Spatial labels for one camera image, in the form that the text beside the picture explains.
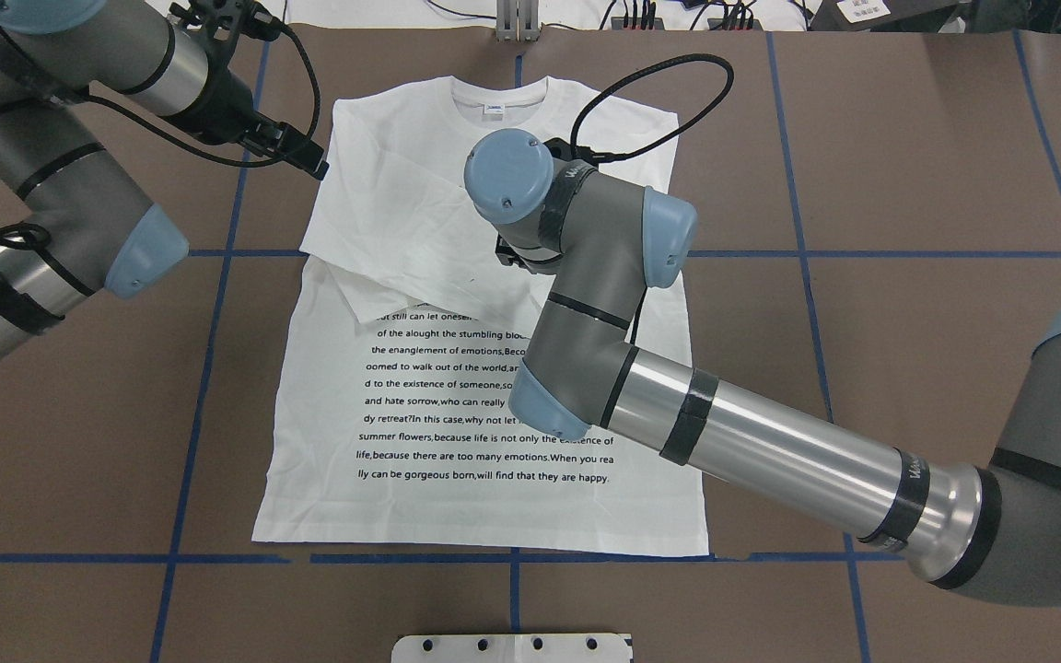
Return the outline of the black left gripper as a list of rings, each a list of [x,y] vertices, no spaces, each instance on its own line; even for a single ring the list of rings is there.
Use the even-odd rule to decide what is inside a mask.
[[[319,144],[286,122],[258,114],[247,85],[228,70],[211,72],[190,106],[190,135],[205,145],[239,144],[255,156],[279,157],[315,180],[329,169]]]

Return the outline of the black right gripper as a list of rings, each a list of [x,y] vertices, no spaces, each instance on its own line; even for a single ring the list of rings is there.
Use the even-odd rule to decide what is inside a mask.
[[[542,245],[518,247],[501,234],[495,240],[495,258],[505,267],[519,267],[528,273],[557,273],[561,261],[561,255],[556,250]]]

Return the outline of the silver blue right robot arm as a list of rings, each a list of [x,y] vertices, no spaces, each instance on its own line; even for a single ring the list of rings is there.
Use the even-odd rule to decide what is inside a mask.
[[[694,207],[497,130],[464,165],[480,215],[554,283],[514,377],[523,424],[598,425],[669,463],[799,509],[969,599],[1061,607],[1061,311],[984,469],[846,431],[627,339],[646,289],[673,285]]]

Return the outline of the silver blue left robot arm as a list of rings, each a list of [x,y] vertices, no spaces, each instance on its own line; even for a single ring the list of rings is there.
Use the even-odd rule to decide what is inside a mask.
[[[321,178],[312,132],[262,116],[228,67],[240,35],[291,27],[257,1],[0,1],[0,180],[29,217],[0,227],[0,357],[99,290],[129,298],[188,256],[188,239],[71,112],[114,89],[206,145],[247,149]]]

